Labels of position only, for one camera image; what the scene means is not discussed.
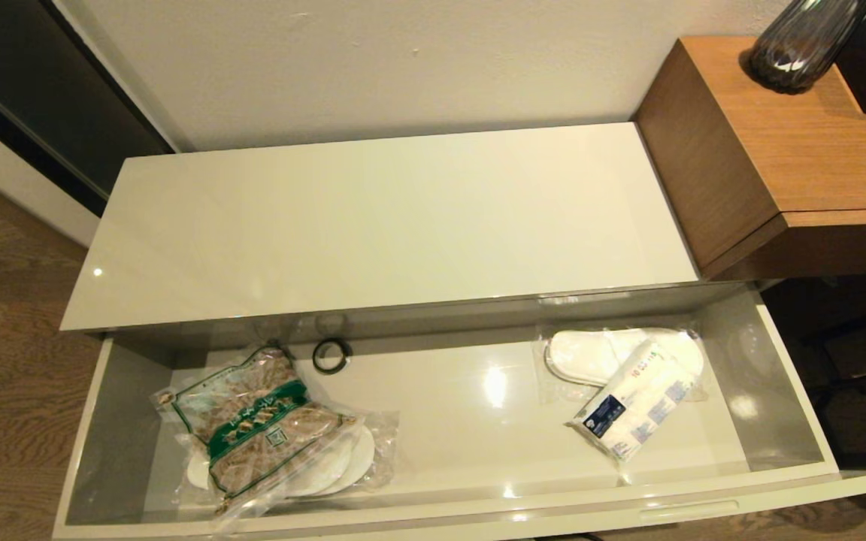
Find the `white cabinet drawer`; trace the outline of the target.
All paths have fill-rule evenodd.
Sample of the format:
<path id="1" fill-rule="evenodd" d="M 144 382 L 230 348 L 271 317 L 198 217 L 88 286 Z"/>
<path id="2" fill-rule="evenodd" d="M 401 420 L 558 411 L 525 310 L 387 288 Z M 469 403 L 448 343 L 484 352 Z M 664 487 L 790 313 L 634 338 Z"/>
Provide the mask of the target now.
<path id="1" fill-rule="evenodd" d="M 615 464 L 567 427 L 582 403 L 540 402 L 532 343 L 544 323 L 692 329 L 707 354 L 701 396 Z M 866 470 L 838 464 L 757 292 L 666 305 L 626 295 L 581 313 L 520 299 L 101 336 L 53 530 L 61 541 L 212 538 L 213 506 L 171 503 L 183 450 L 151 394 L 267 341 L 291 352 L 320 400 L 398 412 L 394 476 L 375 491 L 280 503 L 241 521 L 236 541 L 532 538 L 866 495 Z M 337 374 L 310 359 L 328 338 L 352 347 Z"/>

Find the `green label snack bag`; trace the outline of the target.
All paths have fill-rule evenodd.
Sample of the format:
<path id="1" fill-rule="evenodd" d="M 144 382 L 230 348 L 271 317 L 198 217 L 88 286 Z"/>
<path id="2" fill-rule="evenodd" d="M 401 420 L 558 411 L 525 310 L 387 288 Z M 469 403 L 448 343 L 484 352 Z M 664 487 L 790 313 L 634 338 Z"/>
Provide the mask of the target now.
<path id="1" fill-rule="evenodd" d="M 150 400 L 205 469 L 214 514 L 226 523 L 340 482 L 363 434 L 363 418 L 315 400 L 292 357 L 275 345 Z"/>

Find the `white tissue pack blue print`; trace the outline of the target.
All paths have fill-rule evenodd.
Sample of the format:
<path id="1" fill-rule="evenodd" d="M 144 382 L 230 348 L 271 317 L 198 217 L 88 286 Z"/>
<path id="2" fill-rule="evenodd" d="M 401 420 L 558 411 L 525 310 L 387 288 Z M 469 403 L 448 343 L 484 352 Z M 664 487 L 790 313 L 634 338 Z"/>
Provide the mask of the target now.
<path id="1" fill-rule="evenodd" d="M 698 386 L 704 359 L 647 339 L 567 422 L 618 464 L 629 462 Z"/>

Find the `black tape roll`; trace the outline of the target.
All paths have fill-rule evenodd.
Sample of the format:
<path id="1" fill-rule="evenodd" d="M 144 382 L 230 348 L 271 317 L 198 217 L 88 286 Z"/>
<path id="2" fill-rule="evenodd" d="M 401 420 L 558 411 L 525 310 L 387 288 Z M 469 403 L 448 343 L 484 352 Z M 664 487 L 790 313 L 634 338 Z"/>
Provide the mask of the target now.
<path id="1" fill-rule="evenodd" d="M 328 338 L 318 343 L 310 359 L 320 374 L 340 373 L 352 359 L 352 347 L 341 338 Z"/>

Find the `white slippers in plastic bag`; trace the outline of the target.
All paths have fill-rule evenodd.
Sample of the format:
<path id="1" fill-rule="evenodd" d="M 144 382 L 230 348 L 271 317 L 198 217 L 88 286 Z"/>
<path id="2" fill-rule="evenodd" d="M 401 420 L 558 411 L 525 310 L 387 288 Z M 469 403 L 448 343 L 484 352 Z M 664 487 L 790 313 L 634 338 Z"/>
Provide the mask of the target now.
<path id="1" fill-rule="evenodd" d="M 701 374 L 707 367 L 700 336 L 688 328 L 537 326 L 532 350 L 540 402 L 585 403 L 647 341 L 664 347 L 694 373 Z"/>
<path id="2" fill-rule="evenodd" d="M 186 453 L 171 503 L 200 507 L 219 503 L 223 494 L 210 476 L 210 447 L 189 431 L 179 415 L 162 417 L 171 421 L 175 441 Z M 344 492 L 375 491 L 389 483 L 394 476 L 399 414 L 371 412 L 357 417 L 357 424 L 347 422 L 324 451 L 300 460 L 299 469 L 286 480 L 286 499 L 325 499 Z"/>

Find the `brown wooden desk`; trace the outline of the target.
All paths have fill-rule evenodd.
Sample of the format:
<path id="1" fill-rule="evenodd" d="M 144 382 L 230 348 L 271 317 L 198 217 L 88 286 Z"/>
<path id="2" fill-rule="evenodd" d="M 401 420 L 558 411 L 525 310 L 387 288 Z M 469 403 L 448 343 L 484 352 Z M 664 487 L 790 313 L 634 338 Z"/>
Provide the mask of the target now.
<path id="1" fill-rule="evenodd" d="M 800 95 L 748 35 L 674 42 L 634 116 L 705 280 L 866 274 L 866 113 L 836 68 Z"/>

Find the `dark ribbed glass vase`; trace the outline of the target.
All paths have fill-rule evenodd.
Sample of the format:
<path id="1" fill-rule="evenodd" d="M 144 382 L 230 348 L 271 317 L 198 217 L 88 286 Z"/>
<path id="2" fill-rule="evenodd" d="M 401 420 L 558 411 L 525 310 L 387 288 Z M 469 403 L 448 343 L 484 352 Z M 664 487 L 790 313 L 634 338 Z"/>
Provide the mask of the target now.
<path id="1" fill-rule="evenodd" d="M 866 0 L 792 0 L 756 38 L 746 69 L 760 85 L 800 95 L 831 68 L 866 18 Z"/>

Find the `dark sliding door panel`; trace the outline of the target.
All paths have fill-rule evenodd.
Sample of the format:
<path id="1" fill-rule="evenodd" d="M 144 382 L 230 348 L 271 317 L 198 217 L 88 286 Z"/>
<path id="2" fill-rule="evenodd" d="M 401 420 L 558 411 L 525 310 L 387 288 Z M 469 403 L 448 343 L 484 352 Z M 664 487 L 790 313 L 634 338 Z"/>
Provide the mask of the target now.
<path id="1" fill-rule="evenodd" d="M 96 216 L 124 161 L 173 152 L 54 0 L 0 0 L 0 143 Z"/>

